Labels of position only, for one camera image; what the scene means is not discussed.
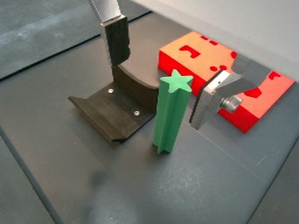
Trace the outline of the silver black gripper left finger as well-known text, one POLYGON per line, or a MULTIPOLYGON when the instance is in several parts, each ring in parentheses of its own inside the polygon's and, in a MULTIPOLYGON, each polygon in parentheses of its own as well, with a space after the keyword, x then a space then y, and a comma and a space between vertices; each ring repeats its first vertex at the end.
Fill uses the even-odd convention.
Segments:
POLYGON ((130 53, 126 17, 120 12, 117 0, 88 0, 88 3, 106 43, 109 64, 114 67, 128 59, 130 53))

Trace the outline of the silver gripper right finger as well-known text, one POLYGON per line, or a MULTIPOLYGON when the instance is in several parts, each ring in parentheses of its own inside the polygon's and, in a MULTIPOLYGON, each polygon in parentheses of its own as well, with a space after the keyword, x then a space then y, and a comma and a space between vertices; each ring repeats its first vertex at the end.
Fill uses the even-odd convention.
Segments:
POLYGON ((203 85, 193 104, 189 124, 197 130, 207 120, 225 109, 233 113, 243 93, 256 88, 271 73, 271 69, 243 55, 237 55, 231 66, 232 72, 220 70, 203 85))

